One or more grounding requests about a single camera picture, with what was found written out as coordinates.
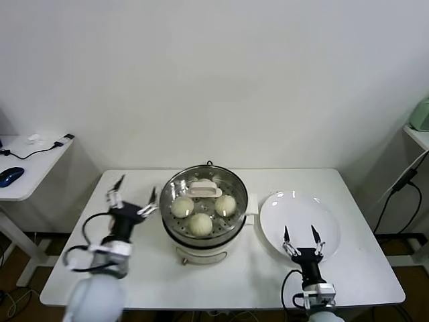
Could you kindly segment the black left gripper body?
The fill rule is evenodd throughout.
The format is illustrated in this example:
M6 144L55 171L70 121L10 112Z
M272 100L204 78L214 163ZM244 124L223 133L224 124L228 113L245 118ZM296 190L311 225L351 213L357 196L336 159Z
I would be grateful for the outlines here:
M110 207L113 218L110 237L113 240L130 240L133 228L145 221L149 205L140 207L123 201L122 207Z

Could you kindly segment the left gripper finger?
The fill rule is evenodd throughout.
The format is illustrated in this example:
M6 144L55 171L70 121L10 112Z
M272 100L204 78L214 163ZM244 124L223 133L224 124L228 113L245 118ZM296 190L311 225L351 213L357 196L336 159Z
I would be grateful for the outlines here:
M107 192L107 202L110 209L122 209L123 200L120 195L120 188L123 183L125 175L123 174L121 178L113 185L113 187Z
M156 187L153 187L148 204L144 206L142 209L140 209L137 212L137 215L140 217L149 217L158 208L158 206L156 205L156 200L157 200Z

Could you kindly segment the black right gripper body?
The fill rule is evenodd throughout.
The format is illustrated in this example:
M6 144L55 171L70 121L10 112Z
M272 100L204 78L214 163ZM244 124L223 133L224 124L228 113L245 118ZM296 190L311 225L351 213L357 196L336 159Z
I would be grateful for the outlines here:
M318 264L322 261L323 255L316 252L315 248L298 248L297 254L291 259L298 264L302 270L302 286L311 286L324 282Z

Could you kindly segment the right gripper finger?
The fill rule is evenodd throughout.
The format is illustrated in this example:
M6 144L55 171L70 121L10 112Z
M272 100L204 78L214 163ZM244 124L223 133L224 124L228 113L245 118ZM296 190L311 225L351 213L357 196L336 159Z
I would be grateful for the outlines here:
M289 255L289 257L296 257L300 255L300 252L291 244L290 235L288 233L288 228L284 226L284 241L282 244L284 251Z
M318 233L318 231L316 230L316 228L313 225L311 225L311 230L312 230L314 242L316 243L315 255L316 256L323 256L322 251L323 251L325 242L322 241L320 234Z

